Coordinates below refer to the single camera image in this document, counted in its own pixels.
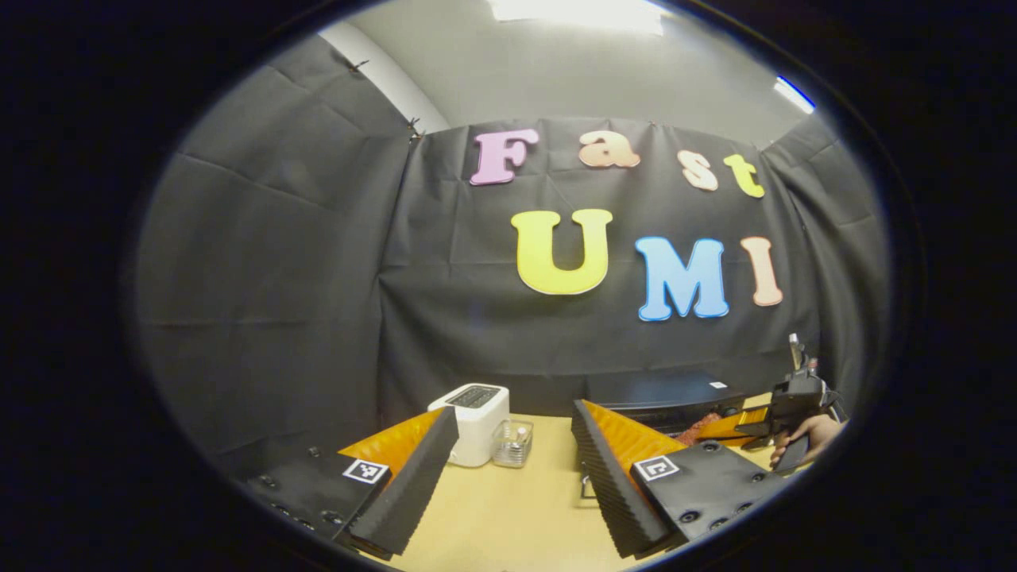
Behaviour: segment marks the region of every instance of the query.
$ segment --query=ceiling light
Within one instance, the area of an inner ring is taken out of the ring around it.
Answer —
[[[487,0],[498,21],[540,19],[663,36],[664,10],[646,0]]]
[[[799,92],[798,89],[792,85],[787,79],[778,77],[777,82],[773,84],[773,89],[776,90],[778,94],[784,96],[787,101],[797,106],[801,111],[812,113],[816,110],[816,104],[809,101],[809,98],[806,98],[804,94]]]

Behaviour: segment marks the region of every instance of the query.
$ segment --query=wooden table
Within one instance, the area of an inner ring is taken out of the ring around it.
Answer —
[[[407,572],[615,572],[637,563],[618,557],[596,500],[580,498],[572,419],[512,416],[534,425],[526,465],[445,465],[410,545],[385,564]],[[732,450],[769,469],[772,447]]]

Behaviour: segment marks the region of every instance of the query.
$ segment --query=blue letter m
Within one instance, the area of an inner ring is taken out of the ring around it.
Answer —
[[[727,313],[720,272],[723,244],[710,238],[697,240],[687,268],[666,238],[640,238],[636,241],[636,249],[646,259],[646,305],[639,309],[642,320],[659,322],[671,317],[671,307],[664,299],[665,289],[681,317],[689,314],[697,289],[700,299],[696,316],[717,318]]]

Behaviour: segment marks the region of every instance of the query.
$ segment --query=foam letter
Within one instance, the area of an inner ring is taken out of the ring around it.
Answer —
[[[613,217],[600,209],[573,213],[583,227],[583,266],[559,270],[552,255],[551,229],[561,221],[551,211],[528,211],[512,218],[519,231],[516,267],[527,286],[542,294],[582,294],[597,287],[607,275],[607,223]]]
[[[761,236],[750,236],[741,239],[741,247],[749,251],[753,262],[753,272],[756,273],[756,293],[753,301],[758,306],[772,306],[784,299],[784,293],[777,288],[777,279],[773,275],[773,262],[770,260],[770,241]]]
[[[710,162],[706,157],[692,151],[679,151],[678,162],[684,167],[681,174],[691,185],[703,190],[717,190],[717,176],[710,171]]]
[[[640,238],[636,241],[636,249],[646,259],[646,305],[639,309],[641,320],[659,322],[671,317],[671,307],[664,299],[665,290],[682,318],[689,314],[697,289],[700,296],[696,316],[719,318],[727,313],[720,272],[723,244],[711,238],[697,240],[687,268],[666,238]]]
[[[614,131],[590,131],[579,138],[583,149],[579,150],[579,160],[590,167],[635,167],[639,165],[639,155],[633,153],[629,139]]]
[[[753,180],[756,167],[752,163],[745,163],[744,157],[737,154],[732,155],[724,159],[724,165],[731,168],[731,172],[734,173],[734,180],[738,181],[738,186],[741,187],[741,190],[745,191],[745,194],[760,198],[766,193],[766,189],[756,184],[756,181]]]
[[[519,167],[526,160],[526,146],[522,141],[533,145],[540,140],[535,129],[520,131],[499,131],[483,133],[474,138],[480,144],[480,161],[477,172],[470,177],[474,185],[506,183],[516,178],[516,173],[505,168],[505,160]],[[508,147],[505,144],[515,140]]]

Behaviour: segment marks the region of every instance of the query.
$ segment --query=human hand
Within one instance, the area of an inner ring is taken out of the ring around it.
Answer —
[[[816,415],[802,421],[798,425],[798,428],[790,436],[787,435],[787,432],[780,432],[774,438],[774,447],[776,449],[774,449],[773,455],[770,456],[770,466],[776,466],[780,462],[780,458],[784,455],[784,451],[787,451],[788,444],[805,435],[805,433],[809,434],[809,452],[802,457],[801,464],[812,461],[827,448],[827,445],[833,441],[833,438],[837,437],[843,426],[843,424],[833,420],[829,415]]]

